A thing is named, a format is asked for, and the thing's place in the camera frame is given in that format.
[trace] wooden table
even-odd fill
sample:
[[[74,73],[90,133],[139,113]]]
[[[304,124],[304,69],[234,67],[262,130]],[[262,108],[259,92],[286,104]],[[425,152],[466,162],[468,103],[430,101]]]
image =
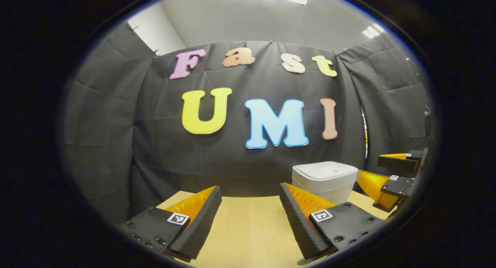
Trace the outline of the wooden table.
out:
[[[191,195],[177,192],[157,208],[165,209]],[[389,216],[373,207],[370,197],[358,192],[351,192],[348,201],[380,219]],[[292,268],[308,263],[275,196],[222,197],[200,254],[188,264],[198,268]]]

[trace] letter m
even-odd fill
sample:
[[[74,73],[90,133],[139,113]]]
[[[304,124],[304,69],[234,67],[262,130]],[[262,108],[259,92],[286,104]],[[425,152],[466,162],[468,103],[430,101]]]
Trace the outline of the letter m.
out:
[[[278,146],[281,142],[284,130],[287,128],[287,137],[284,144],[289,147],[305,146],[308,138],[303,128],[303,117],[301,100],[286,100],[282,106],[279,116],[276,116],[270,105],[263,99],[252,99],[245,102],[251,114],[251,136],[246,142],[248,149],[263,149],[267,147],[264,132],[267,132],[272,144]]]

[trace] black fabric backdrop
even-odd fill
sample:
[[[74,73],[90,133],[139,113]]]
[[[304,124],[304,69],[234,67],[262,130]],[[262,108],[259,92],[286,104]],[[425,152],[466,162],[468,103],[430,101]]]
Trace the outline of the black fabric backdrop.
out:
[[[69,171],[112,222],[126,220],[179,190],[198,192],[219,185],[224,196],[277,195],[278,183],[291,181],[294,165],[337,161],[364,169],[360,105],[369,130],[366,169],[380,170],[378,154],[427,146],[422,119],[425,91],[411,67],[403,65],[405,58],[382,36],[338,56],[294,44],[240,41],[191,47],[153,60],[152,51],[130,30],[123,24],[96,47],[71,81],[65,106]],[[223,66],[225,53],[237,47],[250,48],[255,62]],[[206,55],[188,77],[168,78],[176,54],[201,48]],[[306,72],[284,70],[283,53],[303,59]],[[321,73],[312,61],[317,55],[333,62],[336,77]],[[210,91],[220,87],[232,89],[224,126],[209,135],[186,131],[181,123],[182,94],[205,91],[199,115],[207,121],[213,115]],[[337,103],[335,139],[322,137],[322,98]],[[249,99],[267,100],[276,114],[285,100],[302,100],[308,145],[246,148],[250,111],[244,103]]]

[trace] ceiling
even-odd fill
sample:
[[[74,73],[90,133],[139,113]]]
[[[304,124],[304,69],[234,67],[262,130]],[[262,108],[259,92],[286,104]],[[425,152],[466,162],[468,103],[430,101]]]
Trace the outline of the ceiling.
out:
[[[343,0],[163,0],[186,47],[219,41],[294,43],[340,53],[368,38],[374,20]]]

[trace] white bin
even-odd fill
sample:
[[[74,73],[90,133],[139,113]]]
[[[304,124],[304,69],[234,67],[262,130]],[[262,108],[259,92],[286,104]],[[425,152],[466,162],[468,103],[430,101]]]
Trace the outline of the white bin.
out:
[[[326,161],[296,165],[291,177],[295,187],[338,205],[347,201],[357,176],[356,167]]]

